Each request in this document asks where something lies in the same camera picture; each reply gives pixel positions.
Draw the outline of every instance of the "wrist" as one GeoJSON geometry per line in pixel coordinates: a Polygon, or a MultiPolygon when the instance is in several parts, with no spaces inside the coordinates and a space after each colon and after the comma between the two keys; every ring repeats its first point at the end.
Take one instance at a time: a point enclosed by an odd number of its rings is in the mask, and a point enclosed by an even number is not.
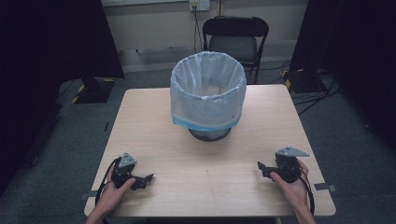
{"type": "Polygon", "coordinates": [[[293,212],[296,215],[300,224],[314,224],[316,221],[309,211],[308,205],[293,207],[293,212]]]}
{"type": "Polygon", "coordinates": [[[100,207],[95,207],[87,218],[86,224],[100,224],[108,212],[100,207]]]}

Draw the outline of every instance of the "electrical outlet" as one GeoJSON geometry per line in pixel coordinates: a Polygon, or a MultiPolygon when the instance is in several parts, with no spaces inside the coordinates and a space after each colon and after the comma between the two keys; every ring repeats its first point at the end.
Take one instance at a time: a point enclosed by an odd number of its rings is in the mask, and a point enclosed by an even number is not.
{"type": "Polygon", "coordinates": [[[208,11],[210,9],[210,0],[189,0],[190,12],[194,11],[208,11]]]}

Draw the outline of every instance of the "black chair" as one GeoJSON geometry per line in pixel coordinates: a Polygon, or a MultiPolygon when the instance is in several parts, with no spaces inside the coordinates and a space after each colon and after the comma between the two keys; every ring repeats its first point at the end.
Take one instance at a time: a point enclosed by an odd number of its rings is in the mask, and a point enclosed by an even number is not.
{"type": "Polygon", "coordinates": [[[260,70],[262,48],[268,35],[268,24],[257,17],[218,16],[207,20],[203,26],[204,50],[226,53],[244,67],[250,67],[250,75],[256,67],[254,84],[260,70]],[[207,45],[206,36],[210,35],[207,45]],[[261,39],[257,49],[257,38],[261,39]]]}

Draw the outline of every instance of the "trash can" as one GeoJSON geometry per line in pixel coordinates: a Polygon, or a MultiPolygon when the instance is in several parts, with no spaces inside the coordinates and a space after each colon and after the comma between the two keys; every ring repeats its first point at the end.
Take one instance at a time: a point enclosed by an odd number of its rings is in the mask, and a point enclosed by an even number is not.
{"type": "Polygon", "coordinates": [[[197,139],[220,140],[238,123],[246,89],[245,70],[236,59],[209,51],[191,55],[172,71],[172,120],[197,139]]]}

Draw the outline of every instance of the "hand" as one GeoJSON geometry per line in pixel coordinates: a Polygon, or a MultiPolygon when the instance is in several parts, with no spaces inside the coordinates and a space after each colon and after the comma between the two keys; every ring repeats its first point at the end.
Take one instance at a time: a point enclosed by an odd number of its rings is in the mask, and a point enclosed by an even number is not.
{"type": "MultiPolygon", "coordinates": [[[[301,170],[308,175],[308,168],[303,164],[302,161],[297,159],[300,164],[301,170]]],[[[312,214],[309,211],[307,201],[307,191],[304,183],[297,179],[294,183],[288,183],[282,179],[277,173],[272,172],[270,176],[279,185],[283,192],[283,195],[288,200],[289,204],[293,208],[299,223],[316,223],[312,214]]],[[[307,182],[306,176],[301,174],[301,178],[307,182]]]]}
{"type": "Polygon", "coordinates": [[[107,175],[107,184],[103,188],[102,196],[99,202],[92,210],[88,216],[86,224],[91,223],[102,223],[103,218],[105,218],[111,211],[113,211],[120,203],[125,192],[131,188],[134,184],[135,179],[131,178],[127,180],[119,189],[111,181],[111,174],[113,174],[114,165],[111,167],[107,175]]]}

